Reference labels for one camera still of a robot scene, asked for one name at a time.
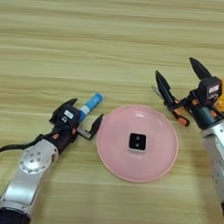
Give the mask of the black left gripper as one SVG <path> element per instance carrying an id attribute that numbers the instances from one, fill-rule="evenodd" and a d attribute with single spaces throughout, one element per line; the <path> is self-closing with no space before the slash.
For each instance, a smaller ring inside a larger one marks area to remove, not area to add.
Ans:
<path id="1" fill-rule="evenodd" d="M 55 124 L 59 112 L 61 112 L 65 107 L 73 107 L 77 98 L 72 98 L 69 101 L 65 101 L 52 113 L 52 118 L 50 118 L 50 123 Z M 89 131 L 83 130 L 80 127 L 67 127 L 66 125 L 54 126 L 51 133 L 45 135 L 45 140 L 49 141 L 54 145 L 59 153 L 63 153 L 64 150 L 73 142 L 76 141 L 78 134 L 81 135 L 86 140 L 91 140 L 95 134 L 97 134 L 98 129 L 102 123 L 103 115 L 101 114 L 93 123 Z"/>

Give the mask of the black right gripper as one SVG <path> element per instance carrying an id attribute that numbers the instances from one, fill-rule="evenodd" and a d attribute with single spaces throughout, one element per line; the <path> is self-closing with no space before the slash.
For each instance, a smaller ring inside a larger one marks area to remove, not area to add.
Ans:
<path id="1" fill-rule="evenodd" d="M 209 70 L 200 61 L 190 58 L 189 62 L 200 80 L 212 77 Z M 162 95 L 168 109 L 172 111 L 181 107 L 185 108 L 199 129 L 205 130 L 224 120 L 224 112 L 220 112 L 214 105 L 204 105 L 197 96 L 196 90 L 189 92 L 187 97 L 178 100 L 172 95 L 168 82 L 159 71 L 156 71 L 156 80 L 158 91 Z"/>

